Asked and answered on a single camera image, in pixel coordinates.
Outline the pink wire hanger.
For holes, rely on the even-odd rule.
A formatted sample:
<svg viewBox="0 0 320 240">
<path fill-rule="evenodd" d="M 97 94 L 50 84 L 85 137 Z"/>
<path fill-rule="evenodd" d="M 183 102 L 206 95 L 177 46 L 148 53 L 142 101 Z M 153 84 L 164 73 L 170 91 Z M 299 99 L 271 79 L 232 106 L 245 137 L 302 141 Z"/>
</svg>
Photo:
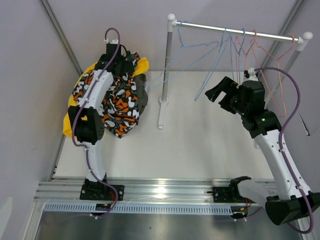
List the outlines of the pink wire hanger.
<svg viewBox="0 0 320 240">
<path fill-rule="evenodd" d="M 254 31 L 254 37 L 249 42 L 249 47 L 247 50 L 244 49 L 244 43 L 246 40 L 246 34 L 243 35 L 241 41 L 238 36 L 235 37 L 234 45 L 235 45 L 235 59 L 236 59 L 236 70 L 240 72 L 240 57 L 241 55 L 244 55 L 243 60 L 243 70 L 247 69 L 247 61 L 250 52 L 253 51 L 254 44 L 257 42 L 257 33 Z"/>
<path fill-rule="evenodd" d="M 258 67 L 275 67 L 281 69 L 281 61 L 282 59 L 295 50 L 296 41 L 293 35 L 289 37 L 290 47 L 288 47 L 285 51 L 281 53 L 272 54 L 270 50 L 267 50 L 263 47 L 255 37 L 250 41 L 250 50 L 253 54 L 254 59 L 256 60 Z M 266 53 L 268 57 L 271 59 L 271 63 L 267 63 L 264 65 L 260 60 L 258 60 L 256 56 L 256 52 Z M 276 111 L 279 117 L 285 118 L 287 116 L 287 108 L 286 103 L 283 99 L 283 80 L 285 75 L 276 70 L 260 70 L 258 71 L 258 75 L 263 82 L 263 85 L 266 87 L 266 95 L 265 95 L 265 106 L 267 108 L 271 108 Z"/>
</svg>

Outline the olive green shorts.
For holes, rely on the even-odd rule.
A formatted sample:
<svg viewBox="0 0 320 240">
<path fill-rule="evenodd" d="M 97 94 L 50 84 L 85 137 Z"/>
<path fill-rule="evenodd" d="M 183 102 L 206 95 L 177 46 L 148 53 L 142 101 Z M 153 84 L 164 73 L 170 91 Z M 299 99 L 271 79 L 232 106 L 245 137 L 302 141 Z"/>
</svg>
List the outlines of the olive green shorts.
<svg viewBox="0 0 320 240">
<path fill-rule="evenodd" d="M 147 91 L 145 89 L 145 84 L 147 83 L 146 75 L 144 73 L 135 75 L 133 77 L 133 81 L 135 82 L 135 85 L 136 85 L 136 95 L 138 98 L 138 111 L 139 111 L 139 114 L 141 115 L 144 112 L 149 100 Z"/>
</svg>

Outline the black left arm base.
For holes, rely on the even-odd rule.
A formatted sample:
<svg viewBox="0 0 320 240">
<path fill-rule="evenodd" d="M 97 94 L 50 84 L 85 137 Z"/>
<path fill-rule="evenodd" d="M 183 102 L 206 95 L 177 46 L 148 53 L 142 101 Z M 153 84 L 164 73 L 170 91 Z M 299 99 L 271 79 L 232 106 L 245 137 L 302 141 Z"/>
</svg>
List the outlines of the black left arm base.
<svg viewBox="0 0 320 240">
<path fill-rule="evenodd" d="M 113 201 L 118 194 L 118 200 L 122 201 L 125 193 L 124 185 L 111 185 L 112 188 L 101 184 L 99 182 L 89 181 L 85 179 L 81 191 L 80 191 L 80 200 L 89 200 L 89 201 Z"/>
</svg>

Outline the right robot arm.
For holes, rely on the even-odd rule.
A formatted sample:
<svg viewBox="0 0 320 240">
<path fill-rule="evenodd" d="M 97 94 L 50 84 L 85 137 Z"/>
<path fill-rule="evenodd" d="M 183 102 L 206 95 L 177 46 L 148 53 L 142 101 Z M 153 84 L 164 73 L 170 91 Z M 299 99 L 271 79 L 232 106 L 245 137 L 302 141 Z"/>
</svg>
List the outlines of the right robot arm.
<svg viewBox="0 0 320 240">
<path fill-rule="evenodd" d="M 285 150 L 284 127 L 274 112 L 265 109 L 264 85 L 258 80 L 238 84 L 226 76 L 205 95 L 214 102 L 220 93 L 225 93 L 220 107 L 240 115 L 243 127 L 262 151 L 276 185 L 276 191 L 271 192 L 251 177 L 237 177 L 230 180 L 229 198 L 234 202 L 250 199 L 257 203 L 277 226 L 310 217 L 320 206 L 320 194 L 312 192 Z"/>
</svg>

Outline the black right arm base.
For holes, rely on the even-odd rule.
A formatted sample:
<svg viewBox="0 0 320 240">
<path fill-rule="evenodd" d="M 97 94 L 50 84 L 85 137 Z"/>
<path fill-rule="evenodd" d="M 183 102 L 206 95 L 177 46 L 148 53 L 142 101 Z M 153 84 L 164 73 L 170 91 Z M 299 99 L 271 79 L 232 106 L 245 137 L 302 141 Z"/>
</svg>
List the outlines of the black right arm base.
<svg viewBox="0 0 320 240">
<path fill-rule="evenodd" d="M 207 191 L 215 203 L 246 203 L 246 198 L 240 195 L 238 185 L 240 182 L 251 180 L 249 176 L 240 176 L 229 181 L 228 186 L 213 186 Z"/>
</svg>

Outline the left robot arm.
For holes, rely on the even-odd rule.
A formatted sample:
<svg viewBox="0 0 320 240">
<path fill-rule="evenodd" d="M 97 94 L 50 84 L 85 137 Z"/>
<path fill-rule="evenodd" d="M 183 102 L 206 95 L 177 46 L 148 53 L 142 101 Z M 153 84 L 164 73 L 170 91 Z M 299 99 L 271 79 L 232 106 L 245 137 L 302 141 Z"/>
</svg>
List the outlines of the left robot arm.
<svg viewBox="0 0 320 240">
<path fill-rule="evenodd" d="M 82 147 L 84 150 L 88 169 L 86 179 L 95 183 L 90 192 L 97 200 L 105 199 L 109 193 L 107 182 L 104 181 L 106 171 L 103 166 L 101 146 L 105 126 L 99 115 L 99 109 L 114 81 L 114 75 L 108 71 L 108 67 L 123 56 L 119 40 L 106 43 L 106 55 L 107 59 L 103 61 L 102 66 L 93 71 L 91 83 L 83 97 L 75 106 L 68 108 L 71 139 L 76 147 Z"/>
</svg>

